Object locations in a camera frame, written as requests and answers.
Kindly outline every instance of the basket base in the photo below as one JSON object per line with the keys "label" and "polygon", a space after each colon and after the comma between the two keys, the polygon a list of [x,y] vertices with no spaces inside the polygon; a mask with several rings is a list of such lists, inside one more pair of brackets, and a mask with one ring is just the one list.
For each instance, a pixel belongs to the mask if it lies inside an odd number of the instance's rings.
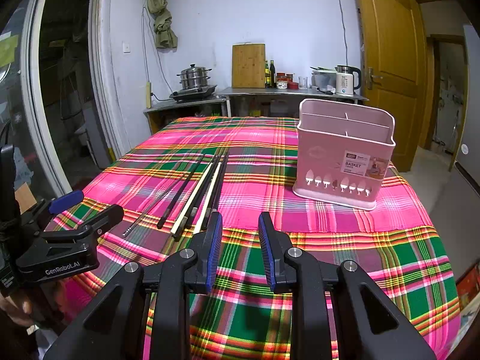
{"label": "basket base", "polygon": [[316,192],[293,185],[293,193],[301,198],[317,200],[319,202],[338,204],[345,207],[358,208],[359,210],[371,211],[377,206],[377,201],[363,202],[357,199],[345,198],[343,196],[330,195],[329,193]]}

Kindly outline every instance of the plastic utensil holder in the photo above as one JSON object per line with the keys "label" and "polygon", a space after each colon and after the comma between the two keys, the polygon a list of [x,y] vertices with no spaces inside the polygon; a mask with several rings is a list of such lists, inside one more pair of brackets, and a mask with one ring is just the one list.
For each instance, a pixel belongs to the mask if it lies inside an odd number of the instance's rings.
{"label": "plastic utensil holder", "polygon": [[394,128],[393,116],[378,108],[303,100],[293,192],[307,199],[373,210],[395,148]]}

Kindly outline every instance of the silver screw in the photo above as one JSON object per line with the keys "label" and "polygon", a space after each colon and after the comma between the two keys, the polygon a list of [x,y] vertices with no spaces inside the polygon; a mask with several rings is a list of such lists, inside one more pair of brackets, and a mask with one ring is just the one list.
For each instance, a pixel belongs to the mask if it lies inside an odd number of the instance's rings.
{"label": "silver screw", "polygon": [[299,249],[298,247],[291,247],[289,249],[289,255],[292,257],[300,257],[302,255],[302,249]]}
{"label": "silver screw", "polygon": [[192,249],[182,249],[180,250],[180,257],[184,259],[189,259],[191,256],[194,255],[194,251]]}
{"label": "silver screw", "polygon": [[343,263],[343,266],[347,271],[350,271],[350,272],[355,272],[359,267],[355,261],[351,261],[351,260],[345,261]]}
{"label": "silver screw", "polygon": [[125,264],[125,270],[131,274],[138,269],[138,264],[136,262],[128,262]]}

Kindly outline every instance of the bottle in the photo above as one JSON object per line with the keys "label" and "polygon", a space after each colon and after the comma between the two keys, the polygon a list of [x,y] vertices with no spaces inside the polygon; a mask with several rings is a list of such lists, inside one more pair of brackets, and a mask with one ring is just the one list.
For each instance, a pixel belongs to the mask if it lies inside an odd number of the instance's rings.
{"label": "bottle", "polygon": [[273,65],[273,59],[270,61],[270,87],[277,87],[277,77],[275,77],[275,66]]}
{"label": "bottle", "polygon": [[270,69],[268,68],[268,59],[265,60],[265,87],[270,88]]}

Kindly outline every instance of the cutting board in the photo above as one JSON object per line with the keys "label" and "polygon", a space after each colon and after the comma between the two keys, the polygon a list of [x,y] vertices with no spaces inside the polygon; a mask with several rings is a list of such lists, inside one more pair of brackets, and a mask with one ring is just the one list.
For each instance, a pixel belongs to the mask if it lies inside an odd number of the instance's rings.
{"label": "cutting board", "polygon": [[233,45],[232,88],[265,88],[265,44]]}

